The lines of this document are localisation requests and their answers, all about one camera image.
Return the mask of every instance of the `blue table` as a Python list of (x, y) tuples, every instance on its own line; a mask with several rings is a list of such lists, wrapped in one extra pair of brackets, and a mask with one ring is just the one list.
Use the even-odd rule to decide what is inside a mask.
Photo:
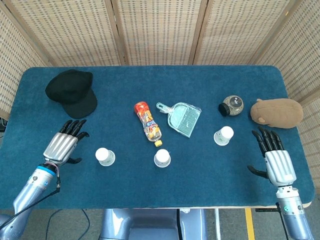
[[(90, 134), (79, 142), (76, 165), (61, 167), (61, 191), (39, 208), (178, 208), (214, 206), (271, 206), (276, 188), (247, 169), (265, 163), (251, 130), (258, 124), (250, 108), (260, 99), (287, 98), (279, 70), (273, 66), (108, 66), (36, 67), (22, 76), (0, 150), (0, 208), (12, 202), (38, 164), (62, 124), (70, 119), (59, 103), (45, 94), (57, 74), (78, 69), (93, 73), (92, 89), (98, 106), (82, 128)], [(239, 95), (244, 110), (223, 117), (218, 104), (226, 96)], [(166, 168), (156, 167), (158, 148), (149, 142), (134, 113), (134, 105), (146, 101), (162, 131), (162, 148), (171, 155)], [(202, 113), (187, 138), (167, 124), (167, 115), (156, 109), (161, 102), (173, 106), (185, 102)], [(218, 146), (213, 134), (223, 126), (234, 129), (227, 146)], [(312, 201), (315, 189), (296, 128), (276, 132), (288, 150), (303, 203)], [(115, 163), (101, 166), (98, 148), (114, 151)], [(55, 188), (51, 182), (47, 193)]]

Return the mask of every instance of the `gray floor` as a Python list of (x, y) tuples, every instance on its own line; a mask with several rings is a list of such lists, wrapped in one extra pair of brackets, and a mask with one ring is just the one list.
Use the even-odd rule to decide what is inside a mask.
[[(44, 240), (49, 217), (56, 209), (35, 209), (32, 211), (21, 240)], [(314, 239), (320, 239), (320, 195), (305, 209)], [(82, 240), (97, 240), (102, 226), (102, 209), (85, 209), (90, 228)], [(12, 214), (1, 210), (0, 214)], [(247, 225), (244, 209), (220, 209), (220, 230), (222, 240), (247, 240)], [(215, 240), (214, 210), (206, 211), (208, 240)], [(285, 240), (285, 233), (277, 212), (255, 212), (252, 210), (255, 239)], [(48, 229), (48, 240), (77, 240), (87, 229), (88, 220), (81, 209), (64, 209), (53, 216)]]

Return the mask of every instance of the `plastic bottle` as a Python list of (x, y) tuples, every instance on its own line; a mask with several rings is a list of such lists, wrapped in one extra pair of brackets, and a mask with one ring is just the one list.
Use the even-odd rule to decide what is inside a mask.
[(154, 142), (156, 147), (161, 146), (161, 131), (150, 113), (148, 104), (145, 101), (138, 102), (134, 105), (134, 112), (138, 115), (148, 140)]

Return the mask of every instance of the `cap brim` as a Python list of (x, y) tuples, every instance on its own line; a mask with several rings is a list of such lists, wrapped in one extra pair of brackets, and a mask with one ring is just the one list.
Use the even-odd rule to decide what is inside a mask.
[(91, 114), (97, 107), (98, 101), (94, 91), (90, 88), (87, 95), (80, 102), (61, 104), (65, 112), (73, 119), (82, 119)]

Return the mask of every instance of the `dustpan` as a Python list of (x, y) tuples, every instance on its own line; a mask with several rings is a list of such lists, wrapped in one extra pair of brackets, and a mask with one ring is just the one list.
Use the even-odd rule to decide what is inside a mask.
[(184, 102), (178, 102), (173, 107), (158, 102), (156, 107), (161, 113), (168, 114), (168, 124), (171, 128), (190, 138), (200, 116), (200, 108)]

